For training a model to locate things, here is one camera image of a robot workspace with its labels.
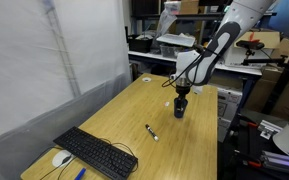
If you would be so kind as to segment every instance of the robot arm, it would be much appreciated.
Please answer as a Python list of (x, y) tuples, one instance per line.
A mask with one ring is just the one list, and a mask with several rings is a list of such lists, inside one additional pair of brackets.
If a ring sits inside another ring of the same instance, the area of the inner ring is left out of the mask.
[(193, 50), (178, 54), (176, 74), (171, 76), (176, 82), (176, 92), (179, 94), (174, 100), (175, 117), (183, 117), (188, 103), (185, 95), (190, 91), (190, 87), (208, 83), (219, 58), (237, 38), (258, 22), (274, 1), (234, 0), (204, 52), (199, 54)]

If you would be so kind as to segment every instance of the white curtain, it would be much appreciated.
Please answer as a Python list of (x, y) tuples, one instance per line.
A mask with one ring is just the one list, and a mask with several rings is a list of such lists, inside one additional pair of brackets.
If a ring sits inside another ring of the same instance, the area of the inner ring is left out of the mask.
[[(0, 144), (16, 133), (30, 132), (34, 144), (47, 127), (63, 131), (63, 118), (48, 112), (70, 102), (95, 112), (129, 83), (121, 0), (0, 0)], [(42, 132), (32, 131), (36, 119), (49, 123)]]

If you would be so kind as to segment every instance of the marker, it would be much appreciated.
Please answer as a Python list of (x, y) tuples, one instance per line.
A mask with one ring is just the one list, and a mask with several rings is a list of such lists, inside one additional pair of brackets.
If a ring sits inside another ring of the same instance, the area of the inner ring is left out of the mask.
[(148, 124), (146, 124), (145, 127), (146, 127), (146, 129), (148, 130), (148, 132), (151, 133), (151, 135), (153, 136), (154, 140), (155, 140), (155, 141), (158, 141), (158, 137), (157, 137), (156, 134), (153, 132), (153, 130), (151, 129), (151, 127), (150, 127)]
[(78, 175), (76, 176), (75, 180), (80, 180), (82, 178), (82, 176), (84, 175), (86, 169), (83, 168), (79, 173)]

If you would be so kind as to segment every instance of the black keyboard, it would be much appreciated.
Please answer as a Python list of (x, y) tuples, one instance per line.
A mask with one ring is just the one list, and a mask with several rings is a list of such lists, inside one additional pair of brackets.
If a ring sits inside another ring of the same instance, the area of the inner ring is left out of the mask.
[(127, 179), (138, 161), (135, 156), (77, 127), (54, 142), (111, 179)]

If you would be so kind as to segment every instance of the wooden table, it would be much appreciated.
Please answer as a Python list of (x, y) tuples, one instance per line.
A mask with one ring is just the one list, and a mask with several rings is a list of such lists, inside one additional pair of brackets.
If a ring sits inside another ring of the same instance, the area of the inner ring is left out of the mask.
[[(150, 82), (142, 81), (150, 77)], [(128, 179), (216, 179), (217, 178), (217, 89), (204, 86), (200, 95), (190, 92), (184, 117), (174, 117), (171, 86), (162, 88), (165, 77), (144, 74), (100, 109), (79, 128), (120, 142), (139, 159), (138, 169)], [(154, 141), (145, 124), (159, 137)], [(22, 179), (40, 179), (54, 169), (53, 149), (22, 173)], [(82, 179), (107, 179), (79, 159), (74, 159), (60, 179), (74, 179), (85, 167)], [(57, 179), (63, 167), (44, 179)]]

